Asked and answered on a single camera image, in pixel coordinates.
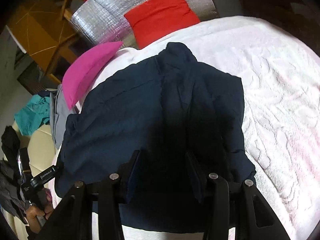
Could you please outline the person's left hand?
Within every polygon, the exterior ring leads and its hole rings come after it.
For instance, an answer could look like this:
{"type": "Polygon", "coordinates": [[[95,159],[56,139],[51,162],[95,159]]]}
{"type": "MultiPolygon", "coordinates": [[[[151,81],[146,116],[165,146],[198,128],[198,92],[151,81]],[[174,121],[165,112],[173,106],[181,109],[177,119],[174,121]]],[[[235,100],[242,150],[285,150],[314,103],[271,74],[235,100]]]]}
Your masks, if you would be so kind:
{"type": "Polygon", "coordinates": [[[54,208],[52,203],[52,195],[49,189],[44,188],[43,191],[46,193],[46,203],[42,209],[39,209],[35,204],[31,204],[26,211],[26,218],[28,221],[29,229],[32,233],[38,234],[41,230],[38,217],[45,217],[48,219],[52,214],[54,208]]]}

